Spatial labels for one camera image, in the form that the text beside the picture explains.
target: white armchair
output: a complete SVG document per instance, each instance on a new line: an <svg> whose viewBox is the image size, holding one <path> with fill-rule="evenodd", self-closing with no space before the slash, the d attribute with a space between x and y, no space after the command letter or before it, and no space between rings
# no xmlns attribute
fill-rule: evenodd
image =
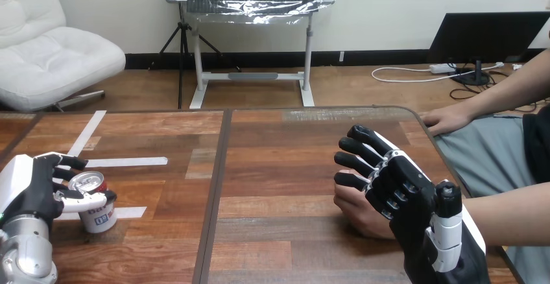
<svg viewBox="0 0 550 284"><path fill-rule="evenodd" d="M0 102L30 111L104 95L61 101L126 64L115 44L65 25L59 0L0 0Z"/></svg>

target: white robotic hand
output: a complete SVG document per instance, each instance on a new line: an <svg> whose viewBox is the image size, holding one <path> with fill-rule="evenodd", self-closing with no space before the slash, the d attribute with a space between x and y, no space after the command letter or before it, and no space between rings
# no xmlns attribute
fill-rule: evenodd
<svg viewBox="0 0 550 284"><path fill-rule="evenodd" d="M434 186L406 153L363 126L352 127L339 146L346 152L335 162L361 176L339 172L336 183L364 192L390 220L414 284L489 283L483 238L460 188L448 181Z"/></svg>
<svg viewBox="0 0 550 284"><path fill-rule="evenodd" d="M49 242L51 225L63 212L81 212L114 202L112 191L89 195L69 190L53 177L70 180L87 161L49 152L14 157L0 172L0 284L55 283Z"/></svg>

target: gray pants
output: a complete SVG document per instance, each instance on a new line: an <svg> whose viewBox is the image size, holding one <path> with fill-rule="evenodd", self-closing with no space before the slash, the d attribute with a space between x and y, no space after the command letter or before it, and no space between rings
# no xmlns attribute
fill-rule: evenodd
<svg viewBox="0 0 550 284"><path fill-rule="evenodd" d="M492 115L435 138L474 197L533 185L521 117ZM550 247L513 246L507 255L526 284L550 284Z"/></svg>

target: computer monitor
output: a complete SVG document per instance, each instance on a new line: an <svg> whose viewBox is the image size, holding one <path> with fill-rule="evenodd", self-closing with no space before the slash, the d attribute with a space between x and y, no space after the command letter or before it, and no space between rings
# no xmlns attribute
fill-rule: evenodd
<svg viewBox="0 0 550 284"><path fill-rule="evenodd" d="M482 62L504 62L519 56L529 47L550 12L447 13L431 44L431 64L475 63L474 73L453 77L467 85L484 85L488 74ZM461 69L458 73L472 71Z"/></svg>

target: person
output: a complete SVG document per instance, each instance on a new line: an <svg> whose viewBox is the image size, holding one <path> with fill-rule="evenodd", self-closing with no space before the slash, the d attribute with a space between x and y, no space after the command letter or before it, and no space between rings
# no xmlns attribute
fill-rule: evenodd
<svg viewBox="0 0 550 284"><path fill-rule="evenodd" d="M547 97L550 49L490 89L420 114L473 196L463 202L485 243L509 246L526 284L550 283L550 106L523 118L495 113ZM335 184L334 203L365 237L394 238L362 192Z"/></svg>

